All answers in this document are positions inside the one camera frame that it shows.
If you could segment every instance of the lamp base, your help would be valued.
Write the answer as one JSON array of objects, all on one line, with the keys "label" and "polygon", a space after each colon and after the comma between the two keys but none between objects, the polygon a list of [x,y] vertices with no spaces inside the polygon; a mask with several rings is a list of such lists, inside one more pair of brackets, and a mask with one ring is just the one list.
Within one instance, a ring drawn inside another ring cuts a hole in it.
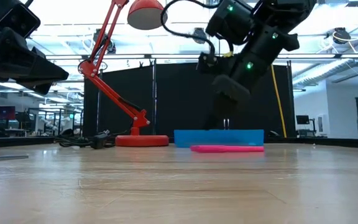
[{"label": "lamp base", "polygon": [[125,135],[116,137],[116,146],[124,147],[157,147],[169,145],[168,136]]}]

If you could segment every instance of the pink object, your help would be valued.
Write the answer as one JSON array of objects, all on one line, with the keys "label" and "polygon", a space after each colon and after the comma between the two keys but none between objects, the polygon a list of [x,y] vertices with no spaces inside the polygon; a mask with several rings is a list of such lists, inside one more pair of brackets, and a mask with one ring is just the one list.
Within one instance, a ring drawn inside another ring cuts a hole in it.
[{"label": "pink object", "polygon": [[201,153],[264,152],[263,146],[190,146],[191,151]]}]

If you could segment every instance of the green led light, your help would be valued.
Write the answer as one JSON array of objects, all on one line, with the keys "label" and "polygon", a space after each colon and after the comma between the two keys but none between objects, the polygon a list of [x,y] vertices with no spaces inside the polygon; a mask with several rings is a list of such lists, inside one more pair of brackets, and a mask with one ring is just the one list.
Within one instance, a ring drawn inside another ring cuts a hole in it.
[{"label": "green led light", "polygon": [[247,64],[247,69],[251,69],[252,66],[254,66],[254,64],[253,64],[252,62],[248,62],[248,64]]}]

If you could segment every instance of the lamp shade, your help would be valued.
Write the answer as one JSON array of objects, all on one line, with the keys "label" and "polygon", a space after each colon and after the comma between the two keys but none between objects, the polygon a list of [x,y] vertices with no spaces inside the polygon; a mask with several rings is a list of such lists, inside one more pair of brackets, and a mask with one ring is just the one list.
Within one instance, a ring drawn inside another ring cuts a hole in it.
[{"label": "lamp shade", "polygon": [[[161,12],[164,7],[157,0],[135,0],[128,13],[128,24],[140,30],[152,30],[161,26]],[[168,19],[163,15],[163,22]]]}]

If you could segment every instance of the red desk lamp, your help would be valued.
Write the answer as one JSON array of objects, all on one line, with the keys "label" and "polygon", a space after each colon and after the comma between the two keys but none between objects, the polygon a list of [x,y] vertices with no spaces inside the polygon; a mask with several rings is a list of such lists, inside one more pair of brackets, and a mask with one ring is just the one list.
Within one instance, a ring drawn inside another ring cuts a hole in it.
[{"label": "red desk lamp", "polygon": [[[106,94],[115,104],[117,104],[125,113],[133,119],[131,127],[131,134],[127,136],[117,136],[116,146],[129,147],[148,147],[148,146],[167,146],[169,145],[168,136],[157,135],[140,135],[140,128],[150,124],[147,120],[146,110],[140,110],[133,103],[123,99],[110,86],[108,86],[102,79],[99,78],[98,72],[106,53],[107,47],[110,43],[110,38],[114,27],[116,26],[118,16],[122,8],[128,3],[128,0],[112,0],[108,14],[104,20],[100,34],[106,33],[107,25],[110,21],[112,10],[117,6],[116,14],[112,20],[109,32],[107,35],[99,35],[92,50],[91,56],[81,62],[78,66],[79,72],[85,78],[91,80],[104,94]],[[128,13],[128,23],[130,26],[140,30],[150,30],[161,26],[160,15],[163,6],[157,0],[136,0]],[[164,22],[167,21],[167,15],[164,15]]]}]

